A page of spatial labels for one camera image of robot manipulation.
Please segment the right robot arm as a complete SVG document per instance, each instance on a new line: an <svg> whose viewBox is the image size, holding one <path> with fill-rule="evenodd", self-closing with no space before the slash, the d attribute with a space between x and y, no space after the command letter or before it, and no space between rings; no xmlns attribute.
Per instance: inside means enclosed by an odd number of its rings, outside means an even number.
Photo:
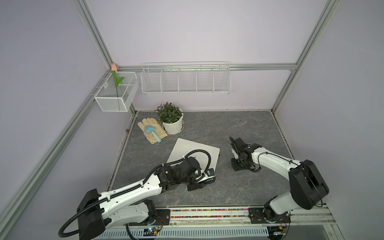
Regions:
<svg viewBox="0 0 384 240"><path fill-rule="evenodd" d="M258 144L246 144L241 138L231 141L234 171L248 170L258 173L268 168L289 181L290 191L273 197L264 204L261 218L267 223L290 219L289 212L297 209L311 210L324 204L323 198L330 192L320 171L310 160L297 161L268 151Z"/></svg>

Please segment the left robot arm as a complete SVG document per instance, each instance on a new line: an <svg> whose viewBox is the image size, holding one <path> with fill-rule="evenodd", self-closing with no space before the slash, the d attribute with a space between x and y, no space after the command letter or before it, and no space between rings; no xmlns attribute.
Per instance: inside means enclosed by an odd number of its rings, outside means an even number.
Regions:
<svg viewBox="0 0 384 240"><path fill-rule="evenodd" d="M148 212L138 223L154 221L156 208L147 198L174 190L181 184L193 186L201 181L210 169L212 157L206 150L193 150L181 159L160 164L141 181L120 189L98 193L88 191L77 212L59 229L60 238L78 235L81 240L92 240L118 220L118 211L138 203Z"/></svg>

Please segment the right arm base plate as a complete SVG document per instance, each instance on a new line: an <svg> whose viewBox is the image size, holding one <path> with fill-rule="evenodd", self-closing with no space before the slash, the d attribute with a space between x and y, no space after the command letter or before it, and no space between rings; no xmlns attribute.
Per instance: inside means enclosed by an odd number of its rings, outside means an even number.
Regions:
<svg viewBox="0 0 384 240"><path fill-rule="evenodd" d="M282 215L278 215L269 208L249 208L248 211L252 224L289 224L291 222L291 218L288 212L285 212Z"/></svg>

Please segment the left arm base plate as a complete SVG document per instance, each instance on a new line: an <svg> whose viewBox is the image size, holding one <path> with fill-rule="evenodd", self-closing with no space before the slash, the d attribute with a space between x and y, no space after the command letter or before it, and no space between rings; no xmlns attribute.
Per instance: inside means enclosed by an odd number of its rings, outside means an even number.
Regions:
<svg viewBox="0 0 384 240"><path fill-rule="evenodd" d="M129 226L168 226L171 220L170 209L157 209L156 215L150 215L141 223L129 223Z"/></svg>

